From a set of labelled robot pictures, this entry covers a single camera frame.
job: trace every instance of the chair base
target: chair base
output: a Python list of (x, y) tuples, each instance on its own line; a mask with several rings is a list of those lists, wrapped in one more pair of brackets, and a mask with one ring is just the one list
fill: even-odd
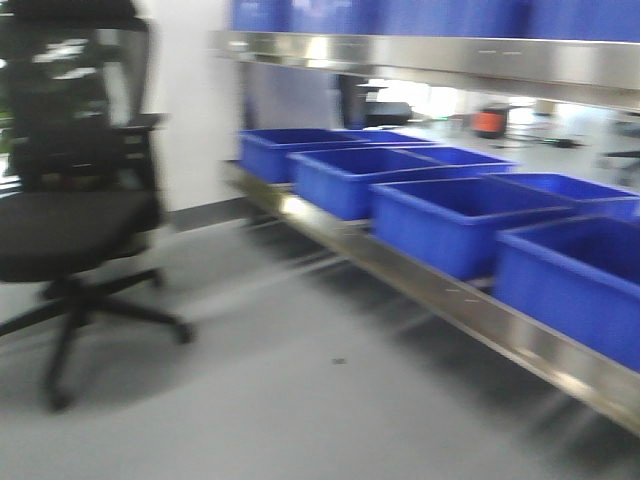
[(89, 317), (92, 312), (111, 313), (133, 320), (169, 326), (176, 335), (176, 341), (181, 344), (191, 343), (194, 340), (195, 332), (192, 327), (181, 322), (178, 317), (110, 297), (114, 293), (145, 281), (153, 282), (155, 287), (161, 287), (164, 283), (158, 270), (146, 270), (99, 285), (86, 285), (75, 277), (55, 280), (42, 292), (42, 296), (50, 300), (47, 304), (0, 325), (0, 337), (2, 337), (64, 313), (67, 314), (44, 379), (44, 391), (53, 411), (64, 410), (73, 402), (73, 396), (61, 387), (60, 382), (76, 334), (80, 328), (90, 322)]

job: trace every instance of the white wall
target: white wall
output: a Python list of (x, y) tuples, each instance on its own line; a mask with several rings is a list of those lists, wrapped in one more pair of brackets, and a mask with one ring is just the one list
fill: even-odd
[(156, 136), (170, 210), (237, 196), (221, 162), (236, 158), (240, 126), (237, 66), (213, 58), (211, 32), (227, 25), (228, 0), (135, 0), (156, 26), (147, 111), (169, 114)]

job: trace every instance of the chair leg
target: chair leg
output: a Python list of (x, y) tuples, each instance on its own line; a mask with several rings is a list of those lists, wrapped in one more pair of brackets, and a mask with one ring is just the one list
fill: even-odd
[(71, 347), (79, 328), (87, 323), (87, 310), (84, 305), (74, 305), (62, 327), (55, 351), (47, 369), (44, 380), (44, 389), (49, 402), (49, 407), (54, 412), (59, 412), (71, 405), (73, 397), (61, 386), (60, 380), (67, 364)]
[(6, 323), (0, 324), (0, 337), (62, 315), (64, 311), (65, 304), (62, 300), (47, 303), (42, 307), (38, 307)]
[(143, 322), (158, 323), (173, 327), (179, 343), (191, 343), (194, 340), (192, 327), (189, 324), (181, 322), (180, 319), (174, 315), (111, 297), (96, 299), (94, 308), (106, 313), (122, 315)]
[(100, 285), (96, 285), (95, 288), (101, 294), (113, 295), (114, 293), (121, 292), (122, 290), (126, 290), (129, 287), (133, 287), (134, 285), (148, 280), (151, 280), (153, 286), (156, 288), (160, 288), (164, 285), (164, 279), (162, 278), (160, 270), (152, 269), (145, 270), (144, 272), (136, 273), (134, 275), (129, 275), (128, 277), (118, 278), (110, 282), (101, 283)]

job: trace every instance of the chair seat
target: chair seat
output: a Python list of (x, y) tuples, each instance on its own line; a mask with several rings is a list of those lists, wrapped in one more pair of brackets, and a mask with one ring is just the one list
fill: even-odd
[(96, 268), (157, 224), (155, 193), (22, 193), (0, 199), (0, 280), (42, 282)]

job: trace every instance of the blue container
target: blue container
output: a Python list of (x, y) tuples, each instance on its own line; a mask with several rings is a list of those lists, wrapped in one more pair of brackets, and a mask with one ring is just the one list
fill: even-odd
[(380, 31), (384, 35), (458, 35), (466, 2), (467, 0), (384, 0)]
[(342, 220), (370, 217), (371, 184), (447, 178), (439, 164), (389, 148), (303, 152), (292, 158), (295, 193)]
[(640, 226), (579, 217), (500, 242), (496, 298), (640, 370)]
[(637, 0), (535, 0), (528, 36), (557, 40), (640, 41)]
[(378, 0), (293, 0), (291, 31), (375, 35), (378, 14)]
[(464, 148), (444, 146), (400, 146), (398, 148), (415, 155), (428, 157), (443, 165), (467, 167), (469, 171), (473, 172), (471, 176), (484, 175), (487, 173), (506, 173), (518, 165), (517, 162), (505, 160), (486, 153), (466, 150)]
[(286, 32), (289, 28), (289, 0), (233, 0), (231, 28), (254, 32)]
[(364, 144), (360, 138), (319, 128), (247, 130), (241, 132), (240, 166), (266, 182), (288, 183), (293, 178), (289, 153)]
[(595, 8), (603, 0), (534, 0), (528, 36), (551, 40), (586, 40)]
[(596, 15), (588, 40), (640, 42), (640, 3), (638, 0), (596, 2)]
[(403, 135), (401, 133), (392, 132), (389, 130), (339, 130), (342, 133), (351, 135), (352, 137), (362, 138), (368, 140), (371, 145), (376, 147), (400, 147), (402, 145), (436, 145), (437, 143), (432, 140), (425, 140), (424, 138), (411, 137), (409, 135)]
[(558, 198), (484, 178), (373, 187), (374, 235), (460, 280), (490, 276), (499, 230), (569, 216)]
[(640, 196), (635, 193), (557, 173), (512, 173), (490, 178), (559, 195), (575, 204), (578, 215), (632, 219), (640, 207)]
[(527, 0), (466, 0), (456, 34), (522, 38), (527, 34), (528, 16)]

